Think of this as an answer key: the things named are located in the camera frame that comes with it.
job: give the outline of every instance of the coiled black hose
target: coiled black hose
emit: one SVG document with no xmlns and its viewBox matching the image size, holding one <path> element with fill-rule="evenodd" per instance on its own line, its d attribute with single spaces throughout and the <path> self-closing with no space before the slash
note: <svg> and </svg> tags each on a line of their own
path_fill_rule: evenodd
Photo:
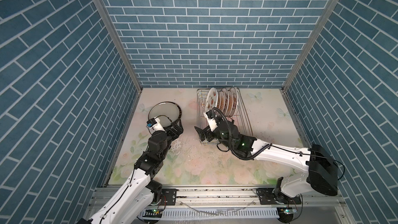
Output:
<svg viewBox="0 0 398 224">
<path fill-rule="evenodd" d="M 265 149 L 268 149 L 269 147 L 272 146 L 271 143 L 264 145 L 263 147 L 261 147 L 260 150 L 258 150 L 255 154 L 251 155 L 250 157 L 241 157 L 239 154 L 236 153 L 235 151 L 235 147 L 232 145 L 232 129 L 231 126 L 229 125 L 229 122 L 226 118 L 226 116 L 222 113 L 222 111 L 216 107 L 213 107 L 213 109 L 211 110 L 212 113 L 212 117 L 215 118 L 215 111 L 218 112 L 222 118 L 223 121 L 226 122 L 226 126 L 228 129 L 228 148 L 231 150 L 232 154 L 239 158 L 240 160 L 252 160 L 253 158 L 257 157 L 261 152 L 263 152 Z"/>
</svg>

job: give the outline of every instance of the metal mounting plate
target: metal mounting plate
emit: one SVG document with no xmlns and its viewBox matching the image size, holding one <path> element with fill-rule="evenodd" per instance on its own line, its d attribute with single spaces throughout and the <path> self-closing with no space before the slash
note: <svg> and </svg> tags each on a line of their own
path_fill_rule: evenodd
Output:
<svg viewBox="0 0 398 224">
<path fill-rule="evenodd" d="M 166 206 L 176 205 L 177 189 L 162 189 L 162 195 L 166 197 Z M 160 206 L 164 206 L 164 197 L 161 197 L 160 200 Z"/>
<path fill-rule="evenodd" d="M 258 188 L 256 190 L 256 194 L 259 197 L 261 205 L 274 205 L 278 204 L 278 202 L 274 199 L 272 191 L 274 188 Z M 294 197 L 290 200 L 290 204 L 301 204 L 300 197 Z"/>
</svg>

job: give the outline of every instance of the vent grille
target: vent grille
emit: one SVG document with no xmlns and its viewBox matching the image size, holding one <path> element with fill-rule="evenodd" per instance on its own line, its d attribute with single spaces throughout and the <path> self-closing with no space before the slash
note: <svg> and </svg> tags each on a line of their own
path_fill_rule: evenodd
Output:
<svg viewBox="0 0 398 224">
<path fill-rule="evenodd" d="M 277 208 L 272 207 L 258 207 L 256 209 L 242 209 L 234 211 L 231 208 L 197 208 L 199 211 L 206 211 L 213 214 L 193 211 L 192 209 L 176 209 L 169 208 L 163 211 L 162 220 L 207 220 L 207 219 L 240 219 L 240 218 L 279 218 Z M 139 215 L 145 219 L 158 220 L 159 218 L 149 217 L 153 214 L 142 211 Z"/>
</svg>

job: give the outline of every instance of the brick wall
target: brick wall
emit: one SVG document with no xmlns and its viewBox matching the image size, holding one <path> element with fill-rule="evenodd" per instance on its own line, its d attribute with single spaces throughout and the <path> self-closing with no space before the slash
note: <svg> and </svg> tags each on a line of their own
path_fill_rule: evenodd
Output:
<svg viewBox="0 0 398 224">
<path fill-rule="evenodd" d="M 397 223 L 398 0 L 340 0 L 288 95 L 311 142 L 347 168 L 357 223 Z"/>
<path fill-rule="evenodd" d="M 0 223 L 76 223 L 136 93 L 92 0 L 0 0 Z"/>
<path fill-rule="evenodd" d="M 327 0 L 103 0 L 144 87 L 281 87 Z"/>
</svg>

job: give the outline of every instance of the metal dish rack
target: metal dish rack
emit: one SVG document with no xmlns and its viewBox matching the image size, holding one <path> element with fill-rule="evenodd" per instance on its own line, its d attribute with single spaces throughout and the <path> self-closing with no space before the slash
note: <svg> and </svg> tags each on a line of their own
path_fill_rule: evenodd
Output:
<svg viewBox="0 0 398 224">
<path fill-rule="evenodd" d="M 205 112 L 206 97 L 210 89 L 198 89 L 197 93 L 197 126 L 204 129 L 208 126 L 203 113 Z M 234 120 L 234 125 L 238 127 L 240 133 L 246 136 L 253 136 L 253 130 L 251 129 L 250 120 L 246 111 L 245 104 L 243 103 L 240 90 L 236 87 L 236 95 L 238 96 L 238 109 L 232 117 L 227 117 Z M 217 140 L 208 142 L 207 140 L 201 141 L 201 144 L 218 144 Z"/>
</svg>

